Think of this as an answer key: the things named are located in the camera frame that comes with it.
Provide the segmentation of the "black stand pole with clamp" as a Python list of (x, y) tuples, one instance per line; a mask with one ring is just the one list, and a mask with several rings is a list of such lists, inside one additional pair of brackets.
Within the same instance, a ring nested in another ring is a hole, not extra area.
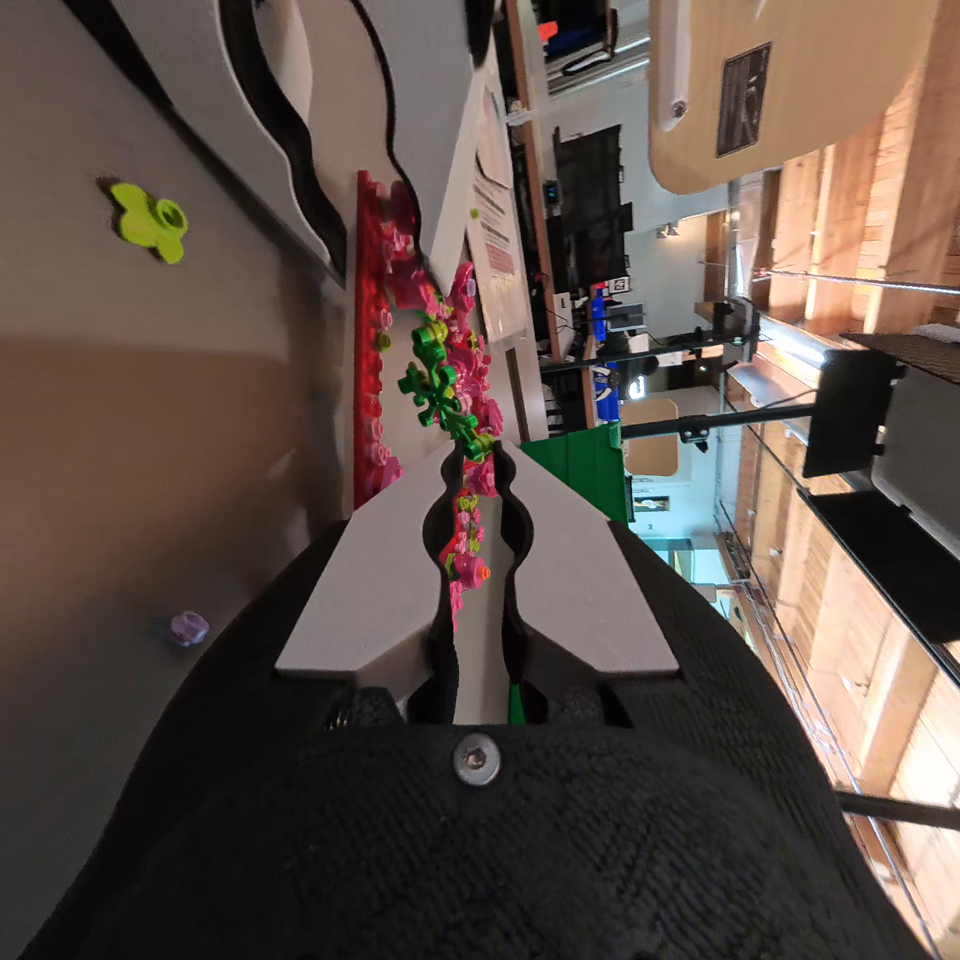
[(706, 443), (714, 430), (728, 426), (752, 426), (811, 418), (816, 404), (774, 403), (750, 411), (717, 414), (691, 414), (640, 424), (621, 425), (621, 441), (676, 437), (684, 445)]

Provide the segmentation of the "red pink lego flower wreath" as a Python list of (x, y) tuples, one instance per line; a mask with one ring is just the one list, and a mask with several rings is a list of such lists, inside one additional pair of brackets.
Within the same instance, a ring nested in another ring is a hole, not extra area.
[[(459, 374), (462, 400), (478, 417), (481, 431), (496, 441), (503, 417), (489, 383), (492, 357), (486, 341), (475, 333), (470, 313), (476, 301), (474, 263), (460, 264), (449, 294), (441, 294), (428, 278), (415, 241), (415, 210), (403, 180), (374, 180), (361, 170), (356, 178), (356, 246), (354, 271), (354, 344), (352, 411), (352, 505), (359, 508), (399, 480), (401, 460), (385, 440), (384, 358), (392, 348), (397, 310), (411, 310), (442, 320), (448, 328), (448, 358)], [(460, 486), (452, 502), (453, 534), (438, 553), (449, 582), (451, 618), (463, 606), (466, 592), (483, 587), (491, 575), (480, 556), (485, 531), (480, 498), (496, 496), (493, 450), (482, 463), (463, 457)]]

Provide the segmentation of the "grey housing with mesh panel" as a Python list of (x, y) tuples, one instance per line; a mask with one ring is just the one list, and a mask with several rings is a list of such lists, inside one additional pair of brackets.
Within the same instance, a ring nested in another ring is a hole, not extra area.
[(927, 323), (911, 333), (846, 338), (905, 366), (884, 422), (871, 481), (888, 499), (942, 528), (959, 522), (959, 328)]

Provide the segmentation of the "black monitor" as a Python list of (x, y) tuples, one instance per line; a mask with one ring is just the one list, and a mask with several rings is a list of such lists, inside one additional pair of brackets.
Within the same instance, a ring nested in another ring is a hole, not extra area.
[(630, 259), (625, 235), (633, 231), (633, 205), (622, 203), (586, 225), (565, 235), (568, 280), (574, 290), (626, 278)]
[(575, 230), (617, 212), (620, 200), (621, 126), (555, 143), (561, 215)]

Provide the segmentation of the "lime lego leaf piece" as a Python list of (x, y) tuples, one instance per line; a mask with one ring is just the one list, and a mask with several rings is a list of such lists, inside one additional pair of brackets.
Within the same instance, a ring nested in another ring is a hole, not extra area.
[(148, 251), (168, 266), (185, 255), (185, 211), (174, 200), (158, 198), (138, 185), (117, 181), (107, 188), (114, 209), (114, 232), (127, 244)]

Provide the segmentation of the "black mounted box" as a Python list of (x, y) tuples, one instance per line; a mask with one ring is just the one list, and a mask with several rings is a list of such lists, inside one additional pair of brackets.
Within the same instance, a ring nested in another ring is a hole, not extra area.
[(829, 350), (810, 415), (804, 478), (870, 468), (902, 366), (872, 349)]

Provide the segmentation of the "black flat panel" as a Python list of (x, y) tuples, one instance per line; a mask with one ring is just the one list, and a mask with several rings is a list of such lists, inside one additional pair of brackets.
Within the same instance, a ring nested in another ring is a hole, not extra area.
[(861, 490), (801, 499), (918, 637), (959, 641), (959, 562), (903, 507)]

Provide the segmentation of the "wooden board with black label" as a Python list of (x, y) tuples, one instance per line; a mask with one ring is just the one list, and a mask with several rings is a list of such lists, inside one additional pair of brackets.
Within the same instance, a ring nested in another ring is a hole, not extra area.
[[(880, 116), (936, 1), (649, 3), (649, 162), (688, 196), (821, 150)], [(688, 103), (668, 124), (669, 104)]]

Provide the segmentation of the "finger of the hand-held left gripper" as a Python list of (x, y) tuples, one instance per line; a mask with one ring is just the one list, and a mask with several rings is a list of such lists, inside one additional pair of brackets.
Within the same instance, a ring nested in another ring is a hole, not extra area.
[(111, 5), (178, 119), (346, 287), (347, 229), (318, 180), (306, 122), (268, 64), (253, 2)]
[(414, 202), (414, 241), (433, 280), (460, 263), (492, 39), (486, 1), (361, 1), (384, 67), (388, 155)]

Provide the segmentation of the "silver ventilation duct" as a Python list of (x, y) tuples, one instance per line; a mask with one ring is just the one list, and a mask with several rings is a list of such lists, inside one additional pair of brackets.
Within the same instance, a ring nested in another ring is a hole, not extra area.
[(811, 402), (827, 352), (817, 340), (784, 336), (783, 331), (775, 329), (761, 335), (749, 363), (733, 366), (728, 375), (756, 407), (774, 401)]

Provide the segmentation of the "small tan board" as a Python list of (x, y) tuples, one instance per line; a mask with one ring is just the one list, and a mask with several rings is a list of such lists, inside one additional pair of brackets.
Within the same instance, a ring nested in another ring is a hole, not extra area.
[(678, 473), (679, 446), (676, 435), (651, 438), (625, 438), (628, 426), (646, 425), (678, 419), (679, 410), (665, 394), (653, 394), (620, 406), (621, 449), (625, 470), (636, 477), (666, 478)]

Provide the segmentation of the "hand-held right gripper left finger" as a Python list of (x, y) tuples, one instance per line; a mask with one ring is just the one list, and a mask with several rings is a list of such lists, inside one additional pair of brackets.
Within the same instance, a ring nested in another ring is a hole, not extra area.
[(454, 451), (447, 441), (354, 511), (275, 662), (280, 675), (382, 688), (394, 700), (427, 680), (442, 577), (425, 524)]

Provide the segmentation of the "thin metal rod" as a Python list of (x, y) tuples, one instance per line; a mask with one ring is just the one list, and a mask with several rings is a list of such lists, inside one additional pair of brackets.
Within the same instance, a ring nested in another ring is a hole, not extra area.
[(889, 279), (873, 279), (867, 277), (823, 274), (800, 270), (759, 270), (753, 275), (755, 282), (769, 282), (774, 278), (797, 280), (806, 282), (833, 283), (850, 286), (863, 286), (873, 289), (890, 290), (908, 293), (930, 294), (938, 297), (959, 298), (959, 287), (945, 284), (919, 283), (909, 281), (895, 281)]

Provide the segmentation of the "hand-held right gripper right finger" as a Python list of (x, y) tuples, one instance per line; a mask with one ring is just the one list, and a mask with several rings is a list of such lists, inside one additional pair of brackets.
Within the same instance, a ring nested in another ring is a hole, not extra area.
[(518, 685), (666, 678), (679, 664), (616, 537), (629, 531), (509, 441), (492, 453), (505, 577), (502, 651)]

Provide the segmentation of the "clear plastic bag with sheet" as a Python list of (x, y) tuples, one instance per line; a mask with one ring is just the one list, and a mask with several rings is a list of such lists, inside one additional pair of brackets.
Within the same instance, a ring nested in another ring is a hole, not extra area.
[[(511, 340), (529, 318), (526, 274), (519, 234), (507, 109), (495, 51), (482, 71), (477, 141), (466, 239), (474, 265), (478, 312), (488, 342)], [(470, 209), (480, 211), (478, 221)]]

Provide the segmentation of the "green storage bin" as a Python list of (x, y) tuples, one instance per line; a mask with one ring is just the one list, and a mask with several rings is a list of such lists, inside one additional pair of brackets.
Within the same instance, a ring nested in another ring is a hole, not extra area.
[[(564, 485), (601, 511), (623, 521), (626, 484), (618, 427), (602, 426), (517, 446)], [(591, 686), (533, 686), (510, 680), (510, 725), (548, 722), (550, 707), (575, 723), (630, 729), (632, 723), (609, 682)]]

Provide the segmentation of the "green lego flower stem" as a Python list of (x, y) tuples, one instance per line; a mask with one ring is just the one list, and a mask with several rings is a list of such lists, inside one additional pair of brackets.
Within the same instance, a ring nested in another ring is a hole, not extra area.
[(491, 454), (495, 439), (481, 431), (478, 416), (463, 400), (467, 393), (462, 390), (460, 375), (449, 358), (447, 325), (427, 314), (421, 317), (411, 334), (414, 358), (398, 379), (397, 387), (414, 402), (422, 426), (438, 426), (460, 444), (466, 460), (482, 464)]

